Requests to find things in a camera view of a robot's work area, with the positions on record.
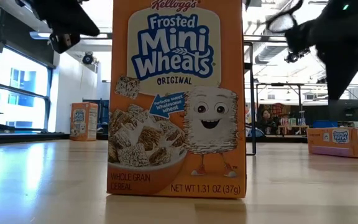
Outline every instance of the kellogg's logo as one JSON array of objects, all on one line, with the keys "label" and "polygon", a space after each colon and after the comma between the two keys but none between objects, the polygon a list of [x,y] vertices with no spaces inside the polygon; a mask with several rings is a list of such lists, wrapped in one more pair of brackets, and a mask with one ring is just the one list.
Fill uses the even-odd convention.
[{"label": "kellogg's logo", "polygon": [[333,131],[333,141],[339,144],[349,143],[349,130],[335,129]]},{"label": "kellogg's logo", "polygon": [[155,0],[152,2],[152,9],[176,9],[177,12],[186,12],[190,8],[197,7],[197,0],[177,1],[177,0]]}]

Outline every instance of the bowl of cereal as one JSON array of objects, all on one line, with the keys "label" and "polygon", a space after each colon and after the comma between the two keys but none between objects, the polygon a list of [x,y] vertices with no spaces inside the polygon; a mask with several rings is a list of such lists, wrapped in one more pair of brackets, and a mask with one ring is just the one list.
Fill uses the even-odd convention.
[{"label": "bowl of cereal", "polygon": [[130,105],[109,125],[108,191],[152,195],[177,176],[186,157],[185,134],[168,119]]}]

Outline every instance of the mascot eyes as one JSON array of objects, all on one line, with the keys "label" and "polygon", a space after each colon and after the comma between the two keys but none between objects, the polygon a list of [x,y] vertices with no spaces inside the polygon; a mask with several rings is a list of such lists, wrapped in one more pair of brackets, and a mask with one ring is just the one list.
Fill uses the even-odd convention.
[{"label": "mascot eyes", "polygon": [[205,102],[198,102],[194,107],[194,111],[197,113],[205,113],[208,111],[208,105]]},{"label": "mascot eyes", "polygon": [[227,108],[227,105],[225,105],[224,103],[216,103],[215,105],[215,111],[220,113],[220,114],[226,114],[229,109]]}]

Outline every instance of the cartoon mini wheat mascot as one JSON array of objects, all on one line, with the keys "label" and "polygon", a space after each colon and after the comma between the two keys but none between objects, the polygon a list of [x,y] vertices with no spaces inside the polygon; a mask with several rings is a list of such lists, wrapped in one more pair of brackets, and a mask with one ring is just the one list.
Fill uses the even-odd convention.
[{"label": "cartoon mini wheat mascot", "polygon": [[186,148],[201,155],[201,164],[192,175],[206,174],[204,155],[220,154],[224,175],[237,176],[224,157],[237,147],[237,100],[233,91],[209,86],[197,86],[186,93]]}]

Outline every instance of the orange cereal box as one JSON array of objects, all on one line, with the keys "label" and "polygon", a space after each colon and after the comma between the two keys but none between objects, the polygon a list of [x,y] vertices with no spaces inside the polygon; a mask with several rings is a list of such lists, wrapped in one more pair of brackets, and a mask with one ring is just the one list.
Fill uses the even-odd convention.
[{"label": "orange cereal box", "polygon": [[246,194],[241,0],[114,0],[107,191]]},{"label": "orange cereal box", "polygon": [[309,153],[358,157],[358,128],[308,129]]},{"label": "orange cereal box", "polygon": [[98,125],[98,105],[94,103],[73,103],[71,105],[70,139],[74,141],[95,141]]}]

